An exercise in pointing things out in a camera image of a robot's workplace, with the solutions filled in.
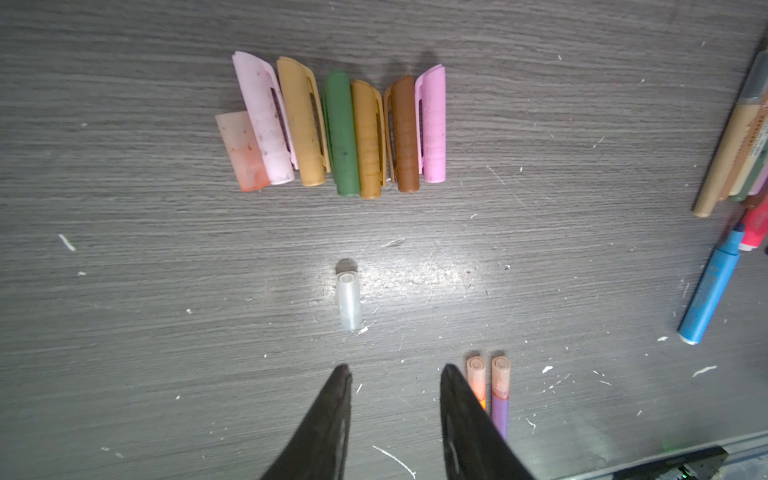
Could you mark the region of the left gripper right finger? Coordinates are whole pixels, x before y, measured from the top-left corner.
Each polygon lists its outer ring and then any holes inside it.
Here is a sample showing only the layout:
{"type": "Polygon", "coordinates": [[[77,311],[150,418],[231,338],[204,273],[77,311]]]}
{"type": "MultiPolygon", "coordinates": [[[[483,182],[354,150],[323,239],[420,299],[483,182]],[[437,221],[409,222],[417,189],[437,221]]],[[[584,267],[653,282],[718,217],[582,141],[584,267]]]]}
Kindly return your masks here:
{"type": "Polygon", "coordinates": [[[530,479],[475,397],[461,371],[444,366],[440,378],[443,457],[449,479],[530,479]]]}

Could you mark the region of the clear translucent pen cap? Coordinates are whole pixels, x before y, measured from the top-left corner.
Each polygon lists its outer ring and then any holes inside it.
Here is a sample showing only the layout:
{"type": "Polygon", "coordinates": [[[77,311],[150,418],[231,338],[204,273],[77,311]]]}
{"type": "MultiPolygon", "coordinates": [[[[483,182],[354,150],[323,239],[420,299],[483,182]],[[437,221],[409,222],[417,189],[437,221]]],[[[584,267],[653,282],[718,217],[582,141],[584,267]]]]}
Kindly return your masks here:
{"type": "Polygon", "coordinates": [[[356,331],[362,325],[360,280],[356,271],[344,271],[336,275],[340,324],[347,331],[356,331]]]}

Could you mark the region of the blue marker pen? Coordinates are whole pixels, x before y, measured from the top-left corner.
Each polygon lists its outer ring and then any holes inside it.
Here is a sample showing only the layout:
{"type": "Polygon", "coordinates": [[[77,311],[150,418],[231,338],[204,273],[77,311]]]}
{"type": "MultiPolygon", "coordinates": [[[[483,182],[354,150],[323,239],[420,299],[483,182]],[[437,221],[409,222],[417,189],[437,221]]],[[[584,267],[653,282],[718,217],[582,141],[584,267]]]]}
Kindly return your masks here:
{"type": "Polygon", "coordinates": [[[697,345],[701,342],[738,264],[739,247],[744,235],[745,225],[739,222],[732,228],[723,243],[713,250],[678,329],[678,334],[684,343],[697,345]]]}

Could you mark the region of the translucent pink pen cap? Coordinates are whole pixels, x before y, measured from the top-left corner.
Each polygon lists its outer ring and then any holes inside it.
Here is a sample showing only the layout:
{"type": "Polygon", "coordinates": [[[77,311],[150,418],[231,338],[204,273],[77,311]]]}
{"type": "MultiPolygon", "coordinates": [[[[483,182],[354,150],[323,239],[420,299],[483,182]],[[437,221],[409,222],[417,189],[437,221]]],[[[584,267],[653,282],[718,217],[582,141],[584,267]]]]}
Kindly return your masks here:
{"type": "Polygon", "coordinates": [[[215,116],[240,189],[252,192],[271,185],[246,111],[215,116]]]}

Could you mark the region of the gold pen cap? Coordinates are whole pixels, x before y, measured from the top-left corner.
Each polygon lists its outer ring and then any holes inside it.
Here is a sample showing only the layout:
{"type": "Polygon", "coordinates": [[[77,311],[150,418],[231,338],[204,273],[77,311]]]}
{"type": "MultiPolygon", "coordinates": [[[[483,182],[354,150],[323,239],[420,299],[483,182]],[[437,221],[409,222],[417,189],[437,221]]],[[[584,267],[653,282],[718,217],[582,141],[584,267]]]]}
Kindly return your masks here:
{"type": "Polygon", "coordinates": [[[386,133],[381,94],[362,80],[351,82],[360,196],[379,198],[387,184],[386,133]]]}

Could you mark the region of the green pen cap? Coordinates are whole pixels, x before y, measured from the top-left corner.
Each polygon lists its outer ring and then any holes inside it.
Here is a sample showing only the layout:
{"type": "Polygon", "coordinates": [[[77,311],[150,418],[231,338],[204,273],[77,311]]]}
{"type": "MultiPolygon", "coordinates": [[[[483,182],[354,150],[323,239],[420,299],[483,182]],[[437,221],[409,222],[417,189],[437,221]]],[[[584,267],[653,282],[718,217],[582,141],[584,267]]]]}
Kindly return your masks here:
{"type": "Polygon", "coordinates": [[[322,105],[331,172],[337,193],[342,197],[359,196],[360,178],[351,82],[345,71],[333,71],[325,79],[322,105]]]}

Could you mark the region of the pink red marker pen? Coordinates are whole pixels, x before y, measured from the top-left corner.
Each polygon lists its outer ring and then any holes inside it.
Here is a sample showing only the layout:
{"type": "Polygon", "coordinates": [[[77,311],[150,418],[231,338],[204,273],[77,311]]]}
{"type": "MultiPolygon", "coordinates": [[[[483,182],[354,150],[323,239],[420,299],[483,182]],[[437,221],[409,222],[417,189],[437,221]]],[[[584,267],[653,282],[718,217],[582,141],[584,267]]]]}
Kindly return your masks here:
{"type": "Polygon", "coordinates": [[[750,252],[762,244],[768,230],[767,216],[767,200],[764,200],[759,206],[747,210],[742,219],[744,236],[739,245],[740,251],[750,252]]]}

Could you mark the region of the lilac pink pen cap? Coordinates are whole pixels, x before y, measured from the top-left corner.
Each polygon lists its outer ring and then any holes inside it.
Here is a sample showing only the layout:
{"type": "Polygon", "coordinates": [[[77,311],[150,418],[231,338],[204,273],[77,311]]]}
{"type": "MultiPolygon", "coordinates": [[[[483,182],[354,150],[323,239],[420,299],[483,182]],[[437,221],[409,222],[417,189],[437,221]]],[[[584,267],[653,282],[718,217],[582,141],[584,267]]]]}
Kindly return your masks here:
{"type": "Polygon", "coordinates": [[[446,70],[437,64],[414,85],[419,171],[427,183],[446,180],[446,70]]]}

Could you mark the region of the brown pen cap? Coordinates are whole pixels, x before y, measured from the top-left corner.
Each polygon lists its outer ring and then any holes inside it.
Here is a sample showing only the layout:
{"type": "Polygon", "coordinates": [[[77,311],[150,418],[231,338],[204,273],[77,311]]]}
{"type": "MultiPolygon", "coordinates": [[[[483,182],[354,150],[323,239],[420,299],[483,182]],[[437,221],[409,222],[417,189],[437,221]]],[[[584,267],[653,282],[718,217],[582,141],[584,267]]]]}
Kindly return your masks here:
{"type": "Polygon", "coordinates": [[[390,85],[383,96],[391,180],[404,193],[420,188],[414,83],[414,78],[406,75],[390,85]]]}

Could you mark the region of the tan pen cap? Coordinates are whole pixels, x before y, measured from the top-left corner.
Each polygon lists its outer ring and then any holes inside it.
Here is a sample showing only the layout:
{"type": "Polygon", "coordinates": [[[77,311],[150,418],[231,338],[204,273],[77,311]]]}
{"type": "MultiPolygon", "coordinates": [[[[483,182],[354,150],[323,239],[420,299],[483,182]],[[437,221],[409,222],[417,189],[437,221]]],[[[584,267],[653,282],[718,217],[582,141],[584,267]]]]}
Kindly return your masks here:
{"type": "Polygon", "coordinates": [[[277,67],[301,182],[306,187],[323,185],[330,164],[315,75],[289,57],[280,57],[277,67]]]}

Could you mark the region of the dark red marker pen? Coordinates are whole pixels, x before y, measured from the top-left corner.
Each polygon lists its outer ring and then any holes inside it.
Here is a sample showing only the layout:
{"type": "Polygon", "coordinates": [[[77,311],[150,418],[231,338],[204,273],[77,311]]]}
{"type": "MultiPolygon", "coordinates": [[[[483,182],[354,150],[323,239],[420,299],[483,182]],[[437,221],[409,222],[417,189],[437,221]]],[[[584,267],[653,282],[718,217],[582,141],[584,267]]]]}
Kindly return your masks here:
{"type": "Polygon", "coordinates": [[[749,195],[741,204],[747,209],[758,208],[768,196],[768,182],[762,186],[759,192],[755,195],[749,195]]]}

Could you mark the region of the olive tan marker pen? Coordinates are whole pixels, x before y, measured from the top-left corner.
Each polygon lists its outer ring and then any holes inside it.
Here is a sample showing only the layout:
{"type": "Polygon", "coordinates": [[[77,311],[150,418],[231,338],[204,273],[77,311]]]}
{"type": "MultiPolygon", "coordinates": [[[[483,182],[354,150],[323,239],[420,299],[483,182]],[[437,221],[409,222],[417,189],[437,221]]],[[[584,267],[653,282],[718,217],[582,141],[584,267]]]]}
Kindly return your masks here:
{"type": "Polygon", "coordinates": [[[740,166],[736,180],[731,188],[729,199],[740,202],[744,200],[753,188],[755,180],[760,172],[758,165],[763,149],[767,142],[767,115],[759,115],[745,139],[738,161],[740,166]]]}

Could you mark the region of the green marker pen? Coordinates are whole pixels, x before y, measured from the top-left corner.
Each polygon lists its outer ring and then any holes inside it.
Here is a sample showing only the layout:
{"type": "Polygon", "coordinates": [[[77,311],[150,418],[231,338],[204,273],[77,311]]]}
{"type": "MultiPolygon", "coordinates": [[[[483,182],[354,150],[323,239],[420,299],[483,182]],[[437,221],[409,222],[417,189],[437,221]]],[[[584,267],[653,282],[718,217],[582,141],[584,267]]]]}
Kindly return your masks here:
{"type": "Polygon", "coordinates": [[[760,189],[762,183],[765,181],[767,175],[767,148],[764,148],[760,155],[757,157],[752,170],[747,176],[742,189],[736,194],[729,197],[730,201],[742,202],[748,196],[755,195],[760,189]]]}

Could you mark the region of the brown marker pen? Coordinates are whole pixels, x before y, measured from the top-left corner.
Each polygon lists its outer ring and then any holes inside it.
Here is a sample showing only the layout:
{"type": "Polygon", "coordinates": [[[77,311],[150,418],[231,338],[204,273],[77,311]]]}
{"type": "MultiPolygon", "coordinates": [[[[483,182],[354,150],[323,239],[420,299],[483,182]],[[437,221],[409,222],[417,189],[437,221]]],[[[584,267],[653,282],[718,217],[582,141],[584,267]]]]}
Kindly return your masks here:
{"type": "Polygon", "coordinates": [[[751,172],[759,150],[765,143],[764,130],[767,125],[767,94],[764,94],[759,104],[755,117],[748,125],[744,140],[735,157],[733,166],[729,172],[726,183],[721,190],[719,200],[726,200],[729,196],[741,192],[746,179],[751,172]]]}

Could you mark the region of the gold ochre marker pen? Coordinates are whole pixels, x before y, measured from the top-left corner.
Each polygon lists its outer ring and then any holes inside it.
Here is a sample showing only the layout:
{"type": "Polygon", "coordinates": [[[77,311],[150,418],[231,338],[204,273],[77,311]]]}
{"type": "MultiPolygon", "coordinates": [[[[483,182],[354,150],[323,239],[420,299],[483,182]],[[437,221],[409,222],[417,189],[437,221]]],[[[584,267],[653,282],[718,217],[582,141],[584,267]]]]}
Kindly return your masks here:
{"type": "Polygon", "coordinates": [[[693,207],[698,218],[711,215],[723,189],[735,157],[744,140],[748,125],[759,109],[764,94],[767,94],[767,48],[757,53],[749,73],[742,85],[731,110],[726,127],[721,135],[715,155],[700,188],[693,207]]]}

